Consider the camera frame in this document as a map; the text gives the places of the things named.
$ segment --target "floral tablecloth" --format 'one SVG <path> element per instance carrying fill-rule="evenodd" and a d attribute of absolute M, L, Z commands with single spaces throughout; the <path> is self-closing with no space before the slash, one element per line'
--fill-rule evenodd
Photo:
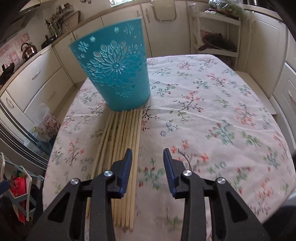
<path fill-rule="evenodd" d="M 212 55 L 150 58 L 147 64 L 151 97 L 143 108 L 135 227 L 133 232 L 116 227 L 117 240 L 180 240 L 184 200 L 169 192 L 164 148 L 202 178 L 225 177 L 264 222 L 295 187 L 287 143 L 268 110 Z M 70 179 L 90 178 L 109 111 L 87 79 L 53 147 L 44 209 Z M 206 210 L 210 240 L 208 203 Z"/>

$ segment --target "wooden dowel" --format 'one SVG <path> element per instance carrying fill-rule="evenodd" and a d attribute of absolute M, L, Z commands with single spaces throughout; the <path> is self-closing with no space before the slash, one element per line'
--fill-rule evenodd
<path fill-rule="evenodd" d="M 109 154 L 108 154 L 108 163 L 107 163 L 107 170 L 110 170 L 111 165 L 112 165 L 112 157 L 113 157 L 113 149 L 114 149 L 114 141 L 115 141 L 115 133 L 116 133 L 116 128 L 117 128 L 117 123 L 118 123 L 118 115 L 119 112 L 116 112 L 115 114 L 115 120 L 113 124 L 113 130 L 111 134 L 111 142 L 110 142 L 110 148 L 109 148 Z"/>
<path fill-rule="evenodd" d="M 133 149 L 133 143 L 135 143 L 136 146 L 136 134 L 137 133 L 137 128 L 136 126 L 138 126 L 138 123 L 136 122 L 136 117 L 137 117 L 137 109 L 133 110 L 133 118 L 131 121 L 131 131 L 130 131 L 130 137 L 129 137 L 129 143 L 128 143 L 128 147 L 132 150 L 133 152 L 133 159 L 134 159 L 134 152 L 135 149 Z M 132 179 L 133 179 L 133 163 L 134 160 L 132 161 L 131 164 L 131 172 L 128 178 L 128 189 L 126 192 L 126 223 L 125 223 L 125 227 L 129 227 L 129 219 L 130 219 L 130 210 L 131 210 L 131 185 L 132 185 Z"/>
<path fill-rule="evenodd" d="M 139 159 L 139 147 L 140 147 L 140 135 L 141 135 L 141 122 L 142 122 L 143 110 L 140 109 L 138 115 L 138 126 L 137 126 L 137 137 L 136 137 L 136 148 L 133 164 L 133 181 L 131 190 L 131 211 L 130 211 L 130 230 L 133 231 L 135 222 L 135 205 L 136 205 L 136 187 L 137 187 L 137 171 L 138 171 L 138 159 Z"/>
<path fill-rule="evenodd" d="M 97 151 L 96 157 L 94 159 L 94 165 L 93 165 L 93 169 L 92 169 L 92 173 L 91 173 L 91 179 L 93 179 L 95 177 L 95 175 L 96 175 L 96 171 L 97 171 L 97 168 L 98 168 L 98 162 L 99 162 L 102 146 L 103 146 L 106 134 L 107 134 L 107 129 L 108 129 L 109 122 L 111 120 L 111 116 L 112 116 L 112 113 L 109 114 L 107 123 L 106 123 L 106 125 L 104 127 L 102 137 L 100 139 L 100 143 L 99 143 L 99 146 L 98 146 L 98 151 Z M 91 204 L 90 202 L 91 202 L 91 199 L 88 198 L 87 203 L 86 203 L 86 218 L 88 218 L 88 216 L 89 216 L 89 209 L 90 209 L 90 204 Z"/>
<path fill-rule="evenodd" d="M 133 120 L 133 110 L 129 111 L 130 113 L 130 118 L 128 119 L 128 129 L 126 131 L 126 144 L 124 147 L 124 151 L 126 151 L 126 149 L 130 148 L 131 149 L 131 145 L 133 140 L 130 140 L 130 132 L 131 132 L 131 123 Z M 125 195 L 122 198 L 122 207 L 121 207 L 121 226 L 125 227 L 126 225 L 126 201 L 127 201 L 127 195 L 125 193 Z"/>
<path fill-rule="evenodd" d="M 113 121 L 114 121 L 114 117 L 115 117 L 115 112 L 112 111 L 111 121 L 109 123 L 106 138 L 104 140 L 104 145 L 103 145 L 103 149 L 102 149 L 102 153 L 101 153 L 101 157 L 100 157 L 100 161 L 99 161 L 99 168 L 98 168 L 97 175 L 100 175 L 102 173 L 102 170 L 103 170 L 104 159 L 105 159 L 105 154 L 106 154 L 106 148 L 107 148 L 107 144 L 108 144 L 108 141 L 109 141 L 109 134 L 110 134 L 110 130 L 111 130 L 111 127 L 112 127 L 112 124 L 113 124 Z"/>
<path fill-rule="evenodd" d="M 128 123 L 129 119 L 131 118 L 131 112 L 129 111 L 127 113 L 126 122 L 124 125 L 124 131 L 123 131 L 123 137 L 122 137 L 122 143 L 121 143 L 121 149 L 120 149 L 120 160 L 123 159 L 124 153 L 125 153 L 125 146 L 126 146 L 126 133 L 128 129 Z M 117 225 L 121 225 L 121 211 L 122 210 L 122 199 L 118 199 L 118 209 L 117 209 Z"/>
<path fill-rule="evenodd" d="M 125 124 L 126 122 L 128 121 L 127 120 L 127 111 L 124 111 L 124 117 L 123 117 L 123 121 L 122 121 L 122 127 L 121 127 L 121 130 L 120 130 L 120 136 L 119 136 L 119 141 L 118 141 L 118 148 L 117 148 L 117 153 L 116 153 L 116 160 L 121 160 L 120 158 L 120 151 L 121 151 L 121 146 L 123 145 L 124 146 L 124 140 L 123 140 L 123 133 L 124 133 L 124 127 L 125 127 Z M 119 204 L 119 200 L 120 199 L 115 199 L 114 200 L 114 225 L 117 225 L 117 217 L 118 217 L 118 204 Z"/>
<path fill-rule="evenodd" d="M 116 155 L 117 155 L 117 149 L 118 149 L 118 144 L 119 144 L 120 132 L 121 132 L 121 129 L 123 129 L 122 128 L 122 123 L 123 123 L 124 113 L 126 113 L 126 112 L 121 112 L 121 114 L 120 114 L 119 125 L 118 125 L 118 129 L 117 129 L 117 133 L 116 133 L 116 139 L 115 139 L 113 155 L 112 155 L 112 164 L 115 161 L 119 161 L 119 160 L 116 159 Z M 114 205 L 115 205 L 115 200 L 114 199 L 111 199 L 111 204 L 112 204 L 112 218 L 114 218 Z"/>

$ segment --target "stainless steel kettle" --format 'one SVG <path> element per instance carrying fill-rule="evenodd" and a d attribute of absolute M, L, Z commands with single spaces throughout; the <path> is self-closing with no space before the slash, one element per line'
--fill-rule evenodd
<path fill-rule="evenodd" d="M 28 43 L 23 43 L 22 46 L 20 47 L 20 50 L 23 52 L 22 53 L 22 59 L 24 62 L 26 62 L 28 59 L 30 59 L 32 56 L 34 56 L 37 53 L 37 48 L 35 45 L 28 44 Z"/>

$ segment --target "wall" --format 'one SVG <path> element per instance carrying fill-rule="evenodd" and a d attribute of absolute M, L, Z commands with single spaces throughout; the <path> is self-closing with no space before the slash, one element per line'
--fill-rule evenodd
<path fill-rule="evenodd" d="M 53 13 L 56 12 L 58 5 L 69 3 L 74 6 L 75 11 L 81 12 L 81 20 L 85 20 L 100 11 L 108 9 L 111 7 L 109 0 L 91 0 L 91 4 L 86 0 L 82 3 L 80 0 L 56 0 L 49 7 L 47 5 L 41 4 L 44 17 L 49 19 Z"/>
<path fill-rule="evenodd" d="M 3 64 L 5 67 L 8 67 L 14 62 L 15 70 L 17 70 L 24 63 L 22 60 L 22 51 L 20 50 L 23 43 L 32 42 L 37 50 L 40 51 L 46 34 L 47 26 L 45 25 L 43 12 L 40 9 L 24 29 L 20 30 L 16 36 L 0 48 L 0 75 L 3 72 L 1 67 Z"/>
<path fill-rule="evenodd" d="M 20 47 L 25 42 L 30 42 L 30 36 L 28 31 L 23 29 L 0 48 L 0 66 L 4 64 L 7 68 L 14 62 L 15 70 L 18 69 L 24 63 Z"/>

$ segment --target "drawer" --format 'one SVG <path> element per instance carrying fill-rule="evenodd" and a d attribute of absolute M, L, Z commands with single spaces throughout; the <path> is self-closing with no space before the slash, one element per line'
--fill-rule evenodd
<path fill-rule="evenodd" d="M 25 110 L 26 116 L 34 122 L 36 111 L 40 104 L 45 103 L 54 113 L 64 96 L 73 86 L 65 70 L 60 68 L 38 91 Z"/>
<path fill-rule="evenodd" d="M 286 62 L 296 70 L 296 42 L 289 32 Z"/>
<path fill-rule="evenodd" d="M 14 101 L 11 99 L 6 91 L 4 91 L 0 98 L 9 112 L 27 131 L 30 131 L 34 127 L 32 121 L 30 121 L 29 118 L 17 107 L 17 105 L 14 103 Z M 2 111 L 0 111 L 0 119 L 1 122 L 10 130 L 10 132 L 12 132 L 22 141 L 25 140 L 25 137 L 18 131 L 18 129 L 15 128 L 15 126 L 8 120 L 8 118 Z"/>
<path fill-rule="evenodd" d="M 36 93 L 53 76 L 61 64 L 52 48 L 34 59 L 9 84 L 7 92 L 24 111 Z"/>
<path fill-rule="evenodd" d="M 294 137 L 296 137 L 296 73 L 287 64 L 284 64 L 274 97 L 283 110 Z"/>

